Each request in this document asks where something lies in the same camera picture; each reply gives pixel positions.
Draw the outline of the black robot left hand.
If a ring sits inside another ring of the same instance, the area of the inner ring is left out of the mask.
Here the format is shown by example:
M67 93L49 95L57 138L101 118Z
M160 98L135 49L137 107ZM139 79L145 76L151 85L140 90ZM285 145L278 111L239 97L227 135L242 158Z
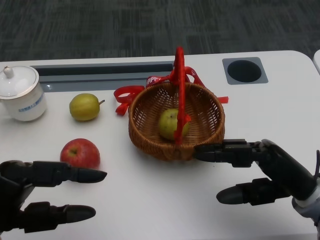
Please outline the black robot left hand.
M54 206L47 201L30 203L21 210L36 187L56 187L64 181L92 184L107 173L73 167L64 162L10 160L0 165L0 231L23 229L25 233L50 231L58 225L85 221L96 215L86 205Z

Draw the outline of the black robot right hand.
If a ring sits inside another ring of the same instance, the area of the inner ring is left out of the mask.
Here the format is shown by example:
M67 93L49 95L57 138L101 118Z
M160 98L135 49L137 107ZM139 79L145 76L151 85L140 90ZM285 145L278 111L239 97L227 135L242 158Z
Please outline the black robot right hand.
M263 139L225 139L222 143L195 146L193 157L210 163L228 163L234 168L249 168L256 163L265 178L236 184L220 191L216 198L226 205L273 203L276 199L294 197L307 200L317 189L317 181L304 166L274 142Z

